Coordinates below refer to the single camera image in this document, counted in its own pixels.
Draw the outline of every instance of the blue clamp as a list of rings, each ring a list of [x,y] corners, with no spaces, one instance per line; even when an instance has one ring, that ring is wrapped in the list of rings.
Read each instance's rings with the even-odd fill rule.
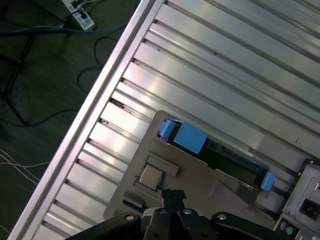
[[[168,139],[174,130],[176,123],[172,120],[165,120],[159,128],[159,135],[164,139]]]
[[[181,124],[173,142],[198,154],[203,147],[208,134],[196,127],[179,120],[167,119],[159,128],[159,135],[168,140],[177,124]]]
[[[276,180],[276,176],[273,173],[268,171],[264,176],[264,179],[261,183],[260,188],[265,191],[270,191],[272,186],[275,183],[275,180]]]

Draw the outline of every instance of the aluminum extrusion table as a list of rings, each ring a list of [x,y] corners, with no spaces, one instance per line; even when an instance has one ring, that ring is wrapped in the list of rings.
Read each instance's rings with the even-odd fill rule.
[[[158,110],[261,161],[290,193],[320,158],[314,0],[142,0],[10,240],[63,239],[104,220]],[[257,202],[276,211],[283,197]]]

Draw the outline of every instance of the power strip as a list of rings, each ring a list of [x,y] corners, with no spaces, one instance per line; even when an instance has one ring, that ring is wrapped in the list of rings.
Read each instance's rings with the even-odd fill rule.
[[[73,0],[62,0],[62,2],[66,6],[66,8],[69,10],[70,13],[81,11],[82,13],[87,15],[87,17],[83,19],[81,18],[81,13],[76,12],[73,14],[73,17],[80,24],[83,30],[90,31],[95,27],[94,21],[91,19],[88,13],[86,13],[86,11],[81,7],[81,5],[78,6],[77,8],[74,8],[74,6],[72,6]]]

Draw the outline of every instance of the blue cable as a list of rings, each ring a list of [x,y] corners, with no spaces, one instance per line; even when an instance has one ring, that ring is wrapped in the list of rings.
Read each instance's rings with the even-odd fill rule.
[[[118,29],[120,29],[122,27],[125,27],[127,24],[128,23],[124,23],[124,24],[119,25],[119,26],[115,26],[115,27],[111,27],[111,28],[107,28],[107,29],[92,30],[92,31],[76,30],[76,29],[64,28],[64,27],[60,27],[60,26],[40,25],[40,26],[33,26],[33,27],[23,28],[23,29],[16,30],[16,31],[0,32],[0,34],[20,33],[20,32],[25,32],[25,31],[30,30],[30,29],[61,29],[61,30],[66,30],[68,32],[73,32],[73,33],[94,34],[94,33],[103,33],[103,32],[115,31],[115,30],[118,30]]]

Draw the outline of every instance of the white cable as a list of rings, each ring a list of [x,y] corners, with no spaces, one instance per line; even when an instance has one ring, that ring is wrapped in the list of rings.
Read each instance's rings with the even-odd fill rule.
[[[31,169],[31,168],[36,168],[36,167],[43,166],[43,165],[48,165],[49,163],[50,162],[39,163],[36,165],[20,165],[18,163],[0,162],[0,165],[12,165],[12,166],[20,167],[20,168]]]
[[[15,164],[19,164],[17,161],[15,161],[8,153],[6,153],[5,151],[3,151],[2,149],[0,149],[0,152],[3,152],[5,155],[7,155]],[[34,177],[34,179],[37,179],[38,181],[40,181],[39,178],[37,178],[35,175],[33,175],[28,169],[26,169],[25,167],[22,167],[28,174],[30,174],[30,176]]]
[[[10,160],[9,159],[7,159],[5,156],[3,156],[2,154],[0,154],[0,156],[4,159],[4,160],[6,160],[8,163],[10,163],[10,164],[12,164],[12,162],[10,162]],[[31,178],[29,178],[27,175],[25,175],[17,166],[14,166],[13,165],[13,167],[15,168],[15,169],[17,169],[26,179],[28,179],[30,182],[33,182],[35,185],[38,185],[38,183],[36,182],[36,181],[33,181]]]
[[[87,1],[84,1],[84,2],[79,4],[78,8],[82,8],[83,5],[86,5],[88,3],[93,3],[93,2],[98,2],[98,1],[101,1],[101,0],[87,0]]]
[[[7,234],[9,234],[9,235],[10,235],[9,230],[8,230],[8,229],[6,229],[4,226],[0,225],[0,228],[2,228],[2,229],[3,229]]]

